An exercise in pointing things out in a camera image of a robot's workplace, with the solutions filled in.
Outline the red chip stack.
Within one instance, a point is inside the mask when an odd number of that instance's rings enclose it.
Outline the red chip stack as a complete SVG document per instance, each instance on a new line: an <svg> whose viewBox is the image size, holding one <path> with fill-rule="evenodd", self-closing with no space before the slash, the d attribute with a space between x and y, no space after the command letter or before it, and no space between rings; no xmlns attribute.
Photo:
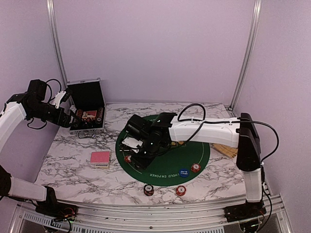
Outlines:
<svg viewBox="0 0 311 233"><path fill-rule="evenodd" d="M131 162L132 162L131 155L125 156L125 157L124 157L124 160L125 160L125 162L127 162L127 163L131 163Z"/></svg>
<svg viewBox="0 0 311 233"><path fill-rule="evenodd" d="M201 165L198 164L198 163L194 163L192 164L191 166L191 171L194 172L194 173L197 173L201 170Z"/></svg>
<svg viewBox="0 0 311 233"><path fill-rule="evenodd" d="M183 195L185 195L185 193L186 193L186 187L185 186L183 186L183 185L179 185L177 188L176 188L176 190L175 190L175 193L176 193L176 195L177 196L183 196Z"/></svg>

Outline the red backed card deck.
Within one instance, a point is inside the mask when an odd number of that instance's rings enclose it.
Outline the red backed card deck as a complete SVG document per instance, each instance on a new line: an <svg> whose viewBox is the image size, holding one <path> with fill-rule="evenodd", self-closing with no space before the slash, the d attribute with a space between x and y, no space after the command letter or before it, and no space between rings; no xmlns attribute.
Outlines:
<svg viewBox="0 0 311 233"><path fill-rule="evenodd" d="M98 151L98 152L91 153L90 163L92 165L109 164L109 161L110 161L109 151Z"/></svg>

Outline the dark chip stack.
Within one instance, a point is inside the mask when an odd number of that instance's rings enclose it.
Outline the dark chip stack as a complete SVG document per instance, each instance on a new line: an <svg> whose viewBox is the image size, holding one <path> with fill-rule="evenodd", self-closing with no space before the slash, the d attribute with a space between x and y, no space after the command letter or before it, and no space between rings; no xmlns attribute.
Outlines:
<svg viewBox="0 0 311 233"><path fill-rule="evenodd" d="M150 184L146 184L143 188L143 192L146 196L152 196L154 194L154 187Z"/></svg>

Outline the red chip stack front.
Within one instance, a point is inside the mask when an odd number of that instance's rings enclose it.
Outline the red chip stack front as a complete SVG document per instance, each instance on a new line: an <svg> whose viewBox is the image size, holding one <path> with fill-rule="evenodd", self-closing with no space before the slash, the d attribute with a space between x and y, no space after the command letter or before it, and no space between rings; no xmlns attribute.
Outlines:
<svg viewBox="0 0 311 233"><path fill-rule="evenodd" d="M185 193L186 193L186 187L185 186L183 186L183 185L179 185L177 188L176 188L176 190L175 190L175 193L176 193L176 195L177 196L183 196L183 195L185 195Z"/></svg>

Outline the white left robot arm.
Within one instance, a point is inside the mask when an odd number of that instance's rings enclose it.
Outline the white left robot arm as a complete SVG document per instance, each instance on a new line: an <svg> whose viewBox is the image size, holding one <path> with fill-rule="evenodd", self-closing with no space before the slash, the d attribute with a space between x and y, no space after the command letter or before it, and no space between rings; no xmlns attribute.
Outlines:
<svg viewBox="0 0 311 233"><path fill-rule="evenodd" d="M73 113L65 113L61 103L71 96L69 88L60 90L48 102L44 102L47 82L31 80L24 93L14 94L4 104L0 112L0 148L3 149L16 127L25 120L40 119L44 123L69 128L73 123ZM13 177L3 167L0 168L0 195L42 202L43 209L51 216L61 212L61 204L49 196L49 189L19 178Z"/></svg>

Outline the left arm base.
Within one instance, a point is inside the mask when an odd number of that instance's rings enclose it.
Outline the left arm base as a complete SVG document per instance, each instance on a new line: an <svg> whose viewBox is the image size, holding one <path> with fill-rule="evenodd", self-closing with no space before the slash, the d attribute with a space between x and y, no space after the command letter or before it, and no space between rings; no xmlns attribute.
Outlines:
<svg viewBox="0 0 311 233"><path fill-rule="evenodd" d="M54 217L56 220L74 219L76 217L78 207L76 205L57 203L56 205L39 204L36 206L37 213Z"/></svg>

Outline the blue small blind button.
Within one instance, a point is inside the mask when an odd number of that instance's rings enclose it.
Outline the blue small blind button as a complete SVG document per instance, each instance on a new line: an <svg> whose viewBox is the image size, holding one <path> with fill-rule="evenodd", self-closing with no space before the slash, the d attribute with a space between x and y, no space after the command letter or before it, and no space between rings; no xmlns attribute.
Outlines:
<svg viewBox="0 0 311 233"><path fill-rule="evenodd" d="M186 168L180 169L178 172L179 176L182 178L186 178L190 175L190 171Z"/></svg>

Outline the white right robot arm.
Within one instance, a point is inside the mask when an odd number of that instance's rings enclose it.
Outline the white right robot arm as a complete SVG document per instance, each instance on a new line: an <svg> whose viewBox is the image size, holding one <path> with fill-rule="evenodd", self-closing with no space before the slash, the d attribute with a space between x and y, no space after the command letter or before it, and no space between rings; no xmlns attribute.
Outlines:
<svg viewBox="0 0 311 233"><path fill-rule="evenodd" d="M119 145L136 159L139 168L146 168L154 158L171 149L172 142L202 142L237 148L236 165L244 175L246 203L241 206L244 217L252 217L262 200L260 139L252 118L181 119L176 113L161 113L155 120L133 115L126 123L126 136Z"/></svg>

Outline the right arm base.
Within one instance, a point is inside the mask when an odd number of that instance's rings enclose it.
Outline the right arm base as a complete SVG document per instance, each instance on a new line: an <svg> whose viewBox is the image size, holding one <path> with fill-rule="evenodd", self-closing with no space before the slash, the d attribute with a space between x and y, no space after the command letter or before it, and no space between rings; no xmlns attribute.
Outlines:
<svg viewBox="0 0 311 233"><path fill-rule="evenodd" d="M224 212L227 222L245 220L253 217L258 217L267 213L266 209L262 206L247 204L225 207Z"/></svg>

